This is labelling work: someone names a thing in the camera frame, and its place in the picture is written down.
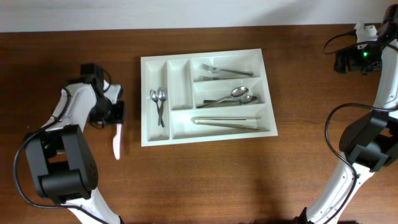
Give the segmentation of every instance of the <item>utensil organizer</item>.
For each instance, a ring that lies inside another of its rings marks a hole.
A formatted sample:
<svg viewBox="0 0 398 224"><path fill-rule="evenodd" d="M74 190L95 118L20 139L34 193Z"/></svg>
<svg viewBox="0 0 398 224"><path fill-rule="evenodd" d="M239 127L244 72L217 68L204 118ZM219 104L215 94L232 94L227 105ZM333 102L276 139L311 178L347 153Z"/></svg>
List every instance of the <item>utensil organizer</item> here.
<svg viewBox="0 0 398 224"><path fill-rule="evenodd" d="M209 73L200 68L202 63L251 71L254 72L254 76L246 77L228 72ZM233 79L203 81L204 76ZM258 103L197 108L203 104L203 100L216 100L227 96L233 88L239 86L248 87L248 95L257 96ZM151 90L158 91L159 88L167 92L163 112L164 128L158 126L157 108L149 97ZM261 116L262 118L245 123L260 129L255 131L196 125L192 122L192 118L199 116ZM277 128L261 49L141 57L142 146L276 135Z"/></svg>

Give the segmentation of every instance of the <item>metal utensil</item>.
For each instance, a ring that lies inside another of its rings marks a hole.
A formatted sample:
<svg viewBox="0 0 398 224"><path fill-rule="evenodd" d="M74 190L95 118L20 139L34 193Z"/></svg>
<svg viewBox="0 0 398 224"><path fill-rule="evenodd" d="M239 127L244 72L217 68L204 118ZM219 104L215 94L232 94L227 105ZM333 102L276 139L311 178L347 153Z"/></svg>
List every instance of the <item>metal utensil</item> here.
<svg viewBox="0 0 398 224"><path fill-rule="evenodd" d="M231 92L231 94L229 96L224 96L224 97L222 97L222 98L220 98L220 99L218 99L218 100L216 100L214 102L211 102L211 103L208 103L208 104L205 104L205 105L197 106L197 108L206 108L206 107L215 105L216 103L219 103L219 102L222 102L224 100L230 99L230 98L232 98L234 100L240 100L241 98L246 96L248 92L249 92L249 89L244 87L244 86L237 87L237 88L232 90L232 92Z"/></svg>
<svg viewBox="0 0 398 224"><path fill-rule="evenodd" d="M220 123L211 123L205 121L245 121L249 119L261 119L261 117L196 117L192 118L192 122L194 124L199 125L209 125L209 126L218 126L218 127L226 127L226 128L238 128L238 129L248 129L248 130L260 130L259 128L254 128L250 126L245 126L242 124L220 124Z"/></svg>
<svg viewBox="0 0 398 224"><path fill-rule="evenodd" d="M252 77L254 75L254 72L245 72L245 71L233 70L233 69L228 69L228 68L217 68L217 67L206 65L206 64L201 64L200 67L210 73L217 73L220 71L224 71L224 72L231 72L231 73L236 73L236 74L240 74L240 75L247 75L250 77Z"/></svg>
<svg viewBox="0 0 398 224"><path fill-rule="evenodd" d="M212 80L229 80L229 79L237 79L237 78L211 78L211 77L202 77L203 81L212 81Z"/></svg>
<svg viewBox="0 0 398 224"><path fill-rule="evenodd" d="M160 117L160 114L159 114L159 105L157 104L157 102L158 102L158 97L157 97L157 93L156 93L156 91L154 91L154 90L151 90L150 92L149 92L149 96L150 96L150 99L153 101L153 102L155 102L156 103L156 108L157 108L157 115Z"/></svg>
<svg viewBox="0 0 398 224"><path fill-rule="evenodd" d="M166 101L167 99L167 95L166 95L166 91L165 90L159 90L159 95L158 95L160 101L162 102L160 104L160 110L159 110L159 120L157 122L157 125L160 125L160 123L163 120L163 103Z"/></svg>
<svg viewBox="0 0 398 224"><path fill-rule="evenodd" d="M212 103L216 100L203 100L204 104L207 103ZM239 105L251 105L251 104L256 104L259 101L259 98L256 96L244 96L243 98L239 100L224 100L220 103L238 103Z"/></svg>

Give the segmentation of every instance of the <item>spoon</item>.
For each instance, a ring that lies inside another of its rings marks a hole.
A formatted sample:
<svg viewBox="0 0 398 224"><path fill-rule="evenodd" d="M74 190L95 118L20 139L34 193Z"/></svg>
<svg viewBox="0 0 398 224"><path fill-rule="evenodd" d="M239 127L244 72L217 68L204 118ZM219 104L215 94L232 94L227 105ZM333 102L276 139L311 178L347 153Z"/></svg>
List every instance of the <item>spoon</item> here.
<svg viewBox="0 0 398 224"><path fill-rule="evenodd" d="M197 106L197 108L207 108L209 106L215 105L216 103L222 102L222 101L224 101L226 99L230 99L230 98L232 98L234 100L240 100L241 98L246 96L248 92L249 92L249 89L244 86L237 87L231 91L231 94L229 96L224 96L214 102Z"/></svg>
<svg viewBox="0 0 398 224"><path fill-rule="evenodd" d="M212 103L215 100L203 100L204 104ZM244 96L240 100L225 100L222 103L238 103L239 105L251 105L256 104L259 101L259 98L256 96Z"/></svg>
<svg viewBox="0 0 398 224"><path fill-rule="evenodd" d="M153 102L155 102L156 108L157 108L157 114L160 116L160 114L159 114L159 110L160 110L160 109L159 109L159 105L157 104L157 101L158 101L159 99L158 99L158 97L157 97L156 91L151 90L151 91L149 92L149 96L150 96L150 99L151 99Z"/></svg>
<svg viewBox="0 0 398 224"><path fill-rule="evenodd" d="M160 104L160 111L159 111L159 120L157 122L157 125L160 125L160 123L163 121L163 103L167 100L167 95L165 90L159 90L159 95L158 95L160 101L162 102Z"/></svg>

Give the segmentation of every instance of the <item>wooden table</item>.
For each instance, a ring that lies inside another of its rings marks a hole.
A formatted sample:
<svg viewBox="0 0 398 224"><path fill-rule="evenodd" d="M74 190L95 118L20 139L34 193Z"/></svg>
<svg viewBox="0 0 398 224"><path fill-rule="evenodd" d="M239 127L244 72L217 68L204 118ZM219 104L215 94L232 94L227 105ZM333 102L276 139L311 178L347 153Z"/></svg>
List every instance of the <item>wooden table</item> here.
<svg viewBox="0 0 398 224"><path fill-rule="evenodd" d="M28 206L12 180L24 135L52 114L65 80L80 64L98 63L124 88L127 118L121 160L115 127L87 126L85 137L99 170L99 190L126 223L249 223L292 219L321 193L338 159L323 128L342 103L371 105L380 73L338 75L323 55L330 37L353 25L219 29L109 30L0 34L0 223L78 223L68 210ZM342 39L332 48L354 43ZM140 57L262 49L279 135L269 138L141 147ZM344 109L331 122L332 143L367 113ZM341 220L395 223L398 164L383 168L355 195ZM25 155L22 188L40 203Z"/></svg>

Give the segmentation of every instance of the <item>fork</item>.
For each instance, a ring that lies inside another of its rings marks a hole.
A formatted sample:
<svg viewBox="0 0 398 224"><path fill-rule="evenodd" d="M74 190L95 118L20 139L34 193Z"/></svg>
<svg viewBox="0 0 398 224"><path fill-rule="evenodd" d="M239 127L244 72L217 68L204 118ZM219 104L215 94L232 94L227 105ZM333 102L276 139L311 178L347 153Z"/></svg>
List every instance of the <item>fork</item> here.
<svg viewBox="0 0 398 224"><path fill-rule="evenodd" d="M217 73L220 71L224 71L224 72L231 72L231 73L236 73L236 74L240 74L240 75L247 75L250 77L254 75L253 72L245 72L245 71L232 70L232 69L227 69L227 68L217 68L217 67L205 65L205 64L201 64L200 67L202 69L204 69L206 72L210 72L210 73Z"/></svg>
<svg viewBox="0 0 398 224"><path fill-rule="evenodd" d="M217 78L217 77L202 77L203 81L212 81L212 80L228 80L228 79L237 79L237 78Z"/></svg>

